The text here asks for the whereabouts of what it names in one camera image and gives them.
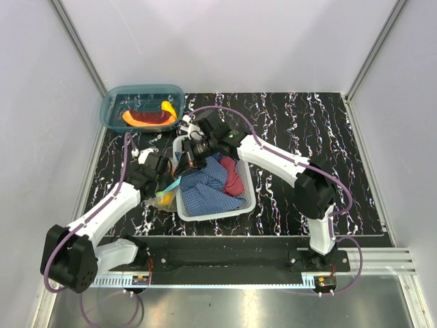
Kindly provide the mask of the clear zip top bag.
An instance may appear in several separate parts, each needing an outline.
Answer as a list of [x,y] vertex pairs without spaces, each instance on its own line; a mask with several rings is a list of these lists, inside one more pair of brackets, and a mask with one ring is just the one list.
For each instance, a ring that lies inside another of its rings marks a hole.
[[149,193],[145,203],[158,210],[175,212],[177,210],[176,193],[181,178],[176,178],[173,172],[173,163],[167,157],[161,157],[158,162],[156,186],[154,192]]

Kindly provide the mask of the fake yellow banana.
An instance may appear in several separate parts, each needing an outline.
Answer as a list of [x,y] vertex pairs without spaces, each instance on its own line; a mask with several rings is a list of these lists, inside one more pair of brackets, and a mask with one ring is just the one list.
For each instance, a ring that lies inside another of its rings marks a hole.
[[161,103],[161,110],[170,113],[171,116],[175,120],[178,118],[176,110],[174,109],[173,105],[168,100],[162,101],[162,103]]

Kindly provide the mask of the fake carrot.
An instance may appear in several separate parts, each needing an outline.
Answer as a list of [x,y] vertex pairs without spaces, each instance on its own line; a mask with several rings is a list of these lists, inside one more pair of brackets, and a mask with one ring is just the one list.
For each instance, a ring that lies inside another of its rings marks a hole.
[[140,112],[127,110],[122,114],[123,120],[133,127],[168,126],[176,119],[168,111]]

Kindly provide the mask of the fake yellow lemon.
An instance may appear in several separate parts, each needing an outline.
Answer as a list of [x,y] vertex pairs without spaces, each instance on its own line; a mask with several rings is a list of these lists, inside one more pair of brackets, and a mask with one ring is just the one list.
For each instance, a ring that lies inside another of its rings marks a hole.
[[172,205],[175,193],[173,191],[167,193],[158,193],[154,198],[154,206],[157,208],[168,208]]

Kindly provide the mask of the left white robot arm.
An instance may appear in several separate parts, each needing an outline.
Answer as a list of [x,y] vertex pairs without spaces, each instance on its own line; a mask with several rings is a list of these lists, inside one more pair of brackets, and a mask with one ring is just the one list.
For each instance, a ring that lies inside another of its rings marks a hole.
[[40,265],[46,289],[56,293],[50,283],[57,282],[60,290],[81,294],[99,274],[122,265],[134,271],[146,266],[150,254],[145,242],[128,235],[105,245],[100,242],[126,213],[172,182],[171,161],[142,152],[132,167],[123,166],[120,181],[96,206],[65,227],[51,227]]

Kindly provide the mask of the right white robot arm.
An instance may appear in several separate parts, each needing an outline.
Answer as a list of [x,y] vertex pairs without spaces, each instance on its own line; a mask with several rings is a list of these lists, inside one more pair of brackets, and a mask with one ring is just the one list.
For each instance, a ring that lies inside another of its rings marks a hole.
[[348,198],[351,193],[338,179],[325,170],[326,161],[316,161],[286,152],[257,136],[253,125],[231,127],[218,115],[219,106],[206,106],[185,115],[181,130],[182,150],[175,169],[176,176],[190,180],[207,167],[215,154],[228,156],[259,166],[288,183],[294,190],[294,205],[307,219],[309,250],[303,264],[319,271],[334,264],[337,240],[333,232],[335,197],[342,188]]

